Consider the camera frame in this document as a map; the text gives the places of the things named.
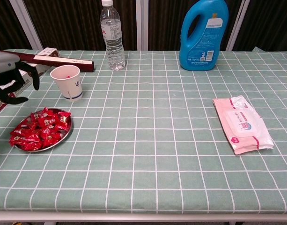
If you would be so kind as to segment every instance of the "table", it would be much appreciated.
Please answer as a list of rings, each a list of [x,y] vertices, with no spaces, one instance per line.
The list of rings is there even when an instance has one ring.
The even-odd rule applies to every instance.
[[[0,112],[0,212],[287,216],[287,52],[221,52],[200,72],[175,51],[125,53],[113,72],[104,51],[60,51],[95,63],[81,74],[83,99],[67,102],[51,68],[39,91],[23,92],[28,102]],[[233,154],[213,99],[239,95],[274,149]],[[67,140],[39,153],[10,147],[9,132],[43,107],[72,113]]]

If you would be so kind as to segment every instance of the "metal plate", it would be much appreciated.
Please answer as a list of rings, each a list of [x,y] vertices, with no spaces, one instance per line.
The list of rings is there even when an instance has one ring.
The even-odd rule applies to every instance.
[[[62,110],[62,109],[55,109],[55,108],[48,108],[48,109],[49,109],[49,110],[52,110],[54,114],[55,114],[55,113],[59,113],[59,112],[65,112],[65,111]],[[72,119],[71,116],[67,119],[67,124],[68,124],[69,130],[68,130],[67,132],[64,131],[64,130],[62,130],[62,133],[64,134],[64,136],[63,136],[57,143],[55,143],[55,144],[53,144],[53,145],[51,145],[51,146],[49,146],[49,147],[46,147],[46,148],[44,148],[44,149],[38,149],[38,150],[35,150],[35,151],[26,151],[26,150],[21,149],[21,148],[18,147],[17,145],[15,145],[15,147],[18,148],[18,149],[20,149],[20,150],[26,151],[26,152],[39,152],[39,151],[46,151],[46,150],[48,150],[48,149],[51,149],[51,148],[53,148],[54,146],[56,146],[57,144],[59,144],[61,141],[63,141],[63,140],[69,135],[70,131],[71,131],[72,128],[73,128],[73,119]]]

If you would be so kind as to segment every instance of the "curtain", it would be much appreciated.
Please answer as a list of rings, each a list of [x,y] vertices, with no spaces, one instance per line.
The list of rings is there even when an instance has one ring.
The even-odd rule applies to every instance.
[[[234,51],[287,51],[287,0],[251,0]]]
[[[148,48],[166,51],[180,49],[180,34],[183,20],[189,9],[198,0],[150,0],[148,6]],[[241,0],[225,0],[229,19],[224,33],[221,50],[225,50],[231,35]],[[193,21],[189,33],[194,29]]]
[[[32,49],[8,0],[0,0],[0,50]]]
[[[59,50],[105,50],[100,0],[24,0],[43,47]],[[125,50],[137,49],[136,5],[114,0],[121,18]]]

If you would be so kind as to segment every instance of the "wet wipes package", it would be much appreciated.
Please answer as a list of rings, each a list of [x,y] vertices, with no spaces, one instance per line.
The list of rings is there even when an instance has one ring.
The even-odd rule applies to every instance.
[[[263,119],[243,96],[218,98],[214,99],[213,103],[236,155],[273,148]]]

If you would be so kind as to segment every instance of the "detergent bottle handle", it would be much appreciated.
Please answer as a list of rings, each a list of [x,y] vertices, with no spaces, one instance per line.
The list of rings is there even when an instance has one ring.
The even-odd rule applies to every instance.
[[[183,42],[184,44],[187,43],[189,28],[193,20],[200,14],[201,13],[199,11],[194,9],[194,6],[186,14],[181,29],[181,42]]]

